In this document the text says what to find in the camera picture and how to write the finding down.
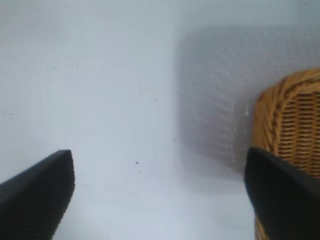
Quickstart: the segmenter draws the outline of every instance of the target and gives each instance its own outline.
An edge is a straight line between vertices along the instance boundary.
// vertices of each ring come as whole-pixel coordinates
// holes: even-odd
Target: wicker basket
[[[262,93],[252,141],[254,147],[320,178],[320,69],[294,73]],[[255,239],[269,239],[257,217]]]

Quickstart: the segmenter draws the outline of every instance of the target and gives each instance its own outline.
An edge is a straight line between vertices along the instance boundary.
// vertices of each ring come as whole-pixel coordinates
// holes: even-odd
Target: brown wicker basket
[[[252,141],[254,147],[320,178],[320,69],[294,73],[262,93]],[[268,240],[257,217],[255,239]]]

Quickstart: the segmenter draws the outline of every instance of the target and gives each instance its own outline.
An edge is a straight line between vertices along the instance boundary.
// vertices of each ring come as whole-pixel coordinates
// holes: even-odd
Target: white surface
[[[318,9],[1,1],[0,180],[69,148],[76,190],[54,240],[253,239],[252,105],[320,64]]]

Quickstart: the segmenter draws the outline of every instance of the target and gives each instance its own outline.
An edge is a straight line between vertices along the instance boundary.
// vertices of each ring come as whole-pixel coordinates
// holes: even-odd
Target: woven wicker
[[[294,73],[262,93],[252,141],[320,179],[320,69]],[[255,239],[268,240],[257,217]]]

